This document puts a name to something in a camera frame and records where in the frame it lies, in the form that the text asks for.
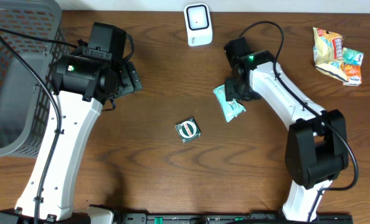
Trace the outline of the mint green snack packet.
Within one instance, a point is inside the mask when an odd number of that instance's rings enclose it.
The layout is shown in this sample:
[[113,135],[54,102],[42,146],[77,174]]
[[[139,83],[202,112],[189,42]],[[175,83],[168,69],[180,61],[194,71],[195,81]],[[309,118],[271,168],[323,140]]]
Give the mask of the mint green snack packet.
[[238,103],[236,100],[226,101],[225,85],[218,86],[213,90],[213,93],[220,103],[227,123],[229,123],[233,118],[237,117],[242,112],[246,112],[244,106]]

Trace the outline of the round dark green packet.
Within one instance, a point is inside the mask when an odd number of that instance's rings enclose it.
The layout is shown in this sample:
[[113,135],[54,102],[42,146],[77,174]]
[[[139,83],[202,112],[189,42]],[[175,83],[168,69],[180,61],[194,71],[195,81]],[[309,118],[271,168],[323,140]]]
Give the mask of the round dark green packet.
[[193,141],[201,136],[201,130],[194,118],[189,118],[176,124],[175,129],[183,143]]

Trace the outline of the yellow snack bag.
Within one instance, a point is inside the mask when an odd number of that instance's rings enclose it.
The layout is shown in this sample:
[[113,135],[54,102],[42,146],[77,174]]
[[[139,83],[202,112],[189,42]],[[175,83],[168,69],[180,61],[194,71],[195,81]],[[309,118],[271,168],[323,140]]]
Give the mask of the yellow snack bag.
[[315,68],[331,78],[347,82],[343,72],[343,39],[344,36],[335,32],[313,28],[313,60]]

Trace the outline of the small orange juice carton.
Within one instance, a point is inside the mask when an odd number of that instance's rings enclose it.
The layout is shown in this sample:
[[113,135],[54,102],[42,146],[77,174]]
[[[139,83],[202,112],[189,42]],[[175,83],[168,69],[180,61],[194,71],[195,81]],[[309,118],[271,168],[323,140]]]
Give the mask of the small orange juice carton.
[[343,85],[359,86],[362,83],[361,67],[359,65],[345,64],[343,72],[346,75],[346,82]]

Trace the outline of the small teal white packet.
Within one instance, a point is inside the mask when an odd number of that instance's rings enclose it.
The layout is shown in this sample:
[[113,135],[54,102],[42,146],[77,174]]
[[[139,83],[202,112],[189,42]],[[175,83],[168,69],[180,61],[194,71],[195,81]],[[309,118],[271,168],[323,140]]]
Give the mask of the small teal white packet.
[[361,66],[364,54],[357,50],[343,48],[343,60],[345,64]]

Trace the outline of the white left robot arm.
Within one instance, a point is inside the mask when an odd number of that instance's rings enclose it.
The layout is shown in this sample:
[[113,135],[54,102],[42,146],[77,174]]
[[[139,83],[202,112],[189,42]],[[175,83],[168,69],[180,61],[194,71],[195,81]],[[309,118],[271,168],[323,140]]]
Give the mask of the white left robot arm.
[[74,210],[74,191],[85,146],[106,100],[142,89],[133,62],[64,55],[53,75],[54,93],[34,169],[14,208],[0,223],[120,223],[102,205]]

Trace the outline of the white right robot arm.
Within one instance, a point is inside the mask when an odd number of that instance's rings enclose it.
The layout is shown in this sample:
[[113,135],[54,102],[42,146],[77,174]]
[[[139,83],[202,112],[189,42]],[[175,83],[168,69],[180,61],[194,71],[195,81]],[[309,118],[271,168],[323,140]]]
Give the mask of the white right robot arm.
[[267,50],[250,50],[245,38],[224,46],[232,76],[225,80],[230,100],[264,99],[288,130],[285,166],[292,184],[276,221],[303,223],[352,223],[351,215],[321,214],[317,208],[323,194],[349,165],[346,122],[338,110],[326,111],[311,101],[283,73]]

